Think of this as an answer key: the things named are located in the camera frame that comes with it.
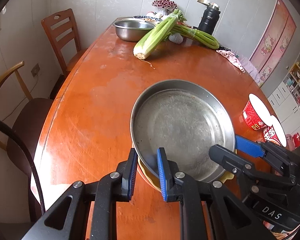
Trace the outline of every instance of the white cup lid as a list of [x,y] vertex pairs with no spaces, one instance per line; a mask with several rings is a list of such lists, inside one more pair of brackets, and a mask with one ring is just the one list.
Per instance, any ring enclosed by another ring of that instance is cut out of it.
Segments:
[[256,111],[261,120],[267,125],[272,125],[271,115],[265,104],[254,94],[249,95],[253,109]]
[[277,135],[277,137],[278,137],[280,143],[282,144],[282,146],[286,147],[287,146],[287,139],[286,139],[286,135],[283,131],[283,128],[282,128],[280,122],[273,115],[271,115],[271,119],[272,119],[272,126],[273,126],[273,129],[275,131],[275,134]]

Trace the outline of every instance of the black thermos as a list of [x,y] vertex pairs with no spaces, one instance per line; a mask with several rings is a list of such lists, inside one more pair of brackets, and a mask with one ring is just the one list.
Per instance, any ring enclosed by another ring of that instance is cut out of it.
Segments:
[[214,28],[220,17],[219,6],[215,3],[211,3],[203,12],[201,22],[199,24],[198,30],[203,31],[212,35]]

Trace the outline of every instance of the decorative mushroom figurine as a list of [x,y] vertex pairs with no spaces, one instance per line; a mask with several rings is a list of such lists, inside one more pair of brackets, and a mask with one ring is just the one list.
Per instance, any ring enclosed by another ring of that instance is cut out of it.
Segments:
[[177,8],[177,4],[171,0],[154,0],[152,5],[156,7],[157,13],[162,16],[167,15],[167,10],[172,11]]

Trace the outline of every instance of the chair backrest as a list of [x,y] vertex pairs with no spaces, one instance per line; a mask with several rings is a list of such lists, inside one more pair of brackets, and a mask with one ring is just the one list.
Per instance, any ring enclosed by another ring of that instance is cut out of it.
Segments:
[[[69,21],[66,23],[63,23],[62,25],[52,29],[53,25],[69,18]],[[74,14],[72,9],[68,9],[65,11],[54,13],[46,18],[44,18],[41,21],[41,24],[44,28],[44,31],[46,32],[48,39],[51,43],[51,46],[54,50],[54,53],[57,56],[57,59],[60,63],[60,66],[62,68],[63,74],[65,77],[68,75],[67,72],[67,66],[66,62],[63,58],[63,55],[61,53],[61,49],[72,39],[74,39],[75,47],[77,49],[77,52],[81,50],[80,40],[79,40],[79,34],[78,34],[78,27],[77,23],[75,22]],[[60,36],[65,31],[72,29],[71,32],[66,34],[64,37],[62,37],[60,40],[57,41],[58,36]]]
[[[3,85],[3,83],[7,80],[7,78],[9,76],[11,76],[13,73],[16,74],[18,82],[24,92],[24,94],[26,95],[26,97],[30,100],[33,99],[33,97],[31,96],[30,91],[28,90],[26,84],[24,83],[24,81],[22,80],[20,73],[18,72],[18,69],[23,67],[25,65],[24,61],[19,62],[18,64],[14,65],[12,68],[8,69],[6,72],[4,72],[1,76],[0,76],[0,87]],[[7,146],[2,143],[0,141],[0,148],[2,148],[3,150],[7,149]]]

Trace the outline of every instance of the metal basin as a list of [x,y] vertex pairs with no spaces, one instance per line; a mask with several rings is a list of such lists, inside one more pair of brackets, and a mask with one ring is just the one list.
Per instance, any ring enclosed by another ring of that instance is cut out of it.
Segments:
[[146,33],[154,28],[151,23],[133,20],[117,21],[114,26],[115,33],[124,41],[140,41]]
[[133,106],[130,132],[139,158],[156,177],[159,147],[181,171],[205,182],[225,172],[210,160],[210,147],[235,147],[231,119],[221,103],[203,87],[184,80],[147,88]]

